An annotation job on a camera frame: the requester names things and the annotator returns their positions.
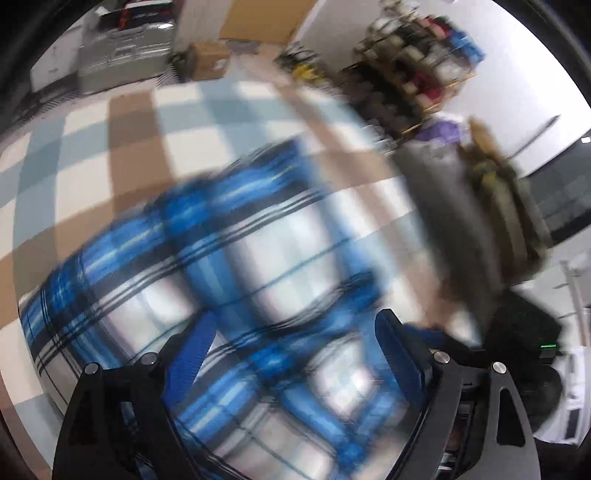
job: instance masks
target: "white wall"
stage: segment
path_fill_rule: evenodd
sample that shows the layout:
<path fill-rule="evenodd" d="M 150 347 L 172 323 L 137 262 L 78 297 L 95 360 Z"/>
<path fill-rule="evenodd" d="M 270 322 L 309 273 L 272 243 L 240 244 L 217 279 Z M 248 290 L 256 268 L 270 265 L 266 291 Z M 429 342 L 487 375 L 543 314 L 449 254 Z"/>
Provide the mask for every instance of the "white wall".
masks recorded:
<path fill-rule="evenodd" d="M 185 0 L 178 21 L 175 51 L 191 42 L 217 40 L 234 0 Z"/>
<path fill-rule="evenodd" d="M 320 0 L 324 4 L 300 40 L 334 69 L 353 62 L 352 49 L 363 40 L 365 29 L 380 12 L 378 0 Z"/>
<path fill-rule="evenodd" d="M 478 75 L 446 110 L 488 123 L 506 153 L 513 153 L 552 116 L 561 118 L 516 164 L 526 175 L 591 128 L 591 109 L 548 49 L 492 0 L 420 0 L 424 15 L 447 15 L 486 53 Z M 305 45 L 342 68 L 366 26 L 379 13 L 377 0 L 326 0 L 307 32 Z"/>

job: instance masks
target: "yellow object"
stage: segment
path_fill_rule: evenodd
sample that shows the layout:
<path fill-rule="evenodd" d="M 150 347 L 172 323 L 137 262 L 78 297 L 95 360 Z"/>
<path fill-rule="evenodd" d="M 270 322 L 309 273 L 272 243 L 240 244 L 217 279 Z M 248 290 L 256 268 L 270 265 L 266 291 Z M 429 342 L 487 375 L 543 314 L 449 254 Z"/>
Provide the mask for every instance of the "yellow object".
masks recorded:
<path fill-rule="evenodd" d="M 306 65 L 305 63 L 298 65 L 291 74 L 295 80 L 301 79 L 306 82 L 313 82 L 320 79 L 320 76 L 316 73 L 314 67 Z"/>

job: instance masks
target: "doorway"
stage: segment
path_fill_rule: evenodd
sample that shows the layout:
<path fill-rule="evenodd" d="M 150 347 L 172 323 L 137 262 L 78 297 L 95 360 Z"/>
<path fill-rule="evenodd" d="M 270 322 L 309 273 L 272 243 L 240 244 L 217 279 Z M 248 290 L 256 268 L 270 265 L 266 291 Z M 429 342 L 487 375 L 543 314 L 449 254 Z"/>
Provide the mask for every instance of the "doorway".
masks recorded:
<path fill-rule="evenodd" d="M 234 0 L 220 38 L 288 43 L 316 0 Z"/>

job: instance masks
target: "brown bag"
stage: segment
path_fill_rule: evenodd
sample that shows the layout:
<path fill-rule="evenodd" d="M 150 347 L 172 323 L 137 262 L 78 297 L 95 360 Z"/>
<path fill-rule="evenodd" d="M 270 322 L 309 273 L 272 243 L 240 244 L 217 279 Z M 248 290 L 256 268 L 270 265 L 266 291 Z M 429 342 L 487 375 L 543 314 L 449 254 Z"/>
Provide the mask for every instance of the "brown bag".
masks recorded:
<path fill-rule="evenodd" d="M 551 246 L 550 234 L 527 182 L 501 155 L 488 127 L 472 118 L 469 125 L 473 145 L 460 146 L 460 156 L 495 235 L 504 282 L 514 285 L 541 270 Z"/>

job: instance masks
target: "black device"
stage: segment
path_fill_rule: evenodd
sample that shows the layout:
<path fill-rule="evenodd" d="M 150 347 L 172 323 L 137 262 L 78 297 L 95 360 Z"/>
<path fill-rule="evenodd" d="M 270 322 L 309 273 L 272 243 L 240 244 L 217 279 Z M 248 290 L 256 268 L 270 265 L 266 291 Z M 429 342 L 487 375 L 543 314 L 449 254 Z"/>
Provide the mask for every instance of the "black device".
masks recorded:
<path fill-rule="evenodd" d="M 402 328 L 391 310 L 378 313 L 376 337 L 404 395 L 420 414 L 388 480 L 538 479 L 540 468 L 527 416 L 511 374 L 499 362 L 463 367 L 445 352 L 432 354 Z M 134 365 L 86 366 L 61 428 L 54 480 L 138 479 L 136 458 L 158 479 L 202 479 L 200 458 L 185 450 L 161 401 L 167 358 L 180 349 L 173 337 Z M 129 402 L 137 433 L 125 424 Z"/>

